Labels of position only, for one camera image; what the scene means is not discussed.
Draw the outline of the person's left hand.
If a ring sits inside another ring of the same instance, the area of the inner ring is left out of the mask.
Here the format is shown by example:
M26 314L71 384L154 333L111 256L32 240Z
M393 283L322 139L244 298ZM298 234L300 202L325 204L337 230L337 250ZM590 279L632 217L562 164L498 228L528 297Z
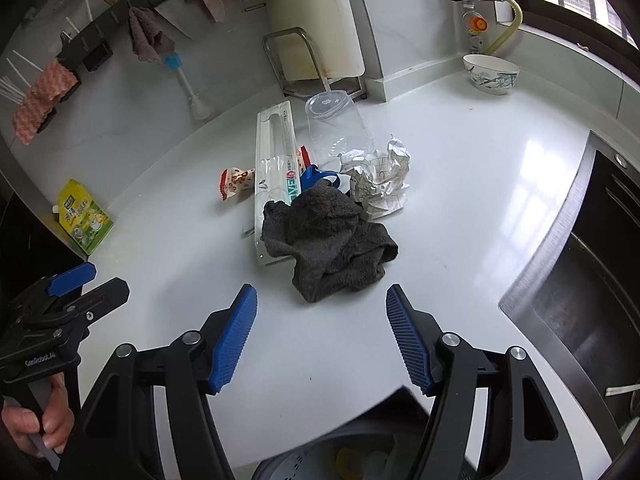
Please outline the person's left hand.
M55 374L48 381L51 391L41 417L27 408L9 406L7 403L3 405L1 412L2 422L14 443L22 452L37 458L43 458L43 455L29 439L31 434L39 434L40 426L43 426L43 445L48 450L62 454L75 421L74 413L68 405L64 375Z

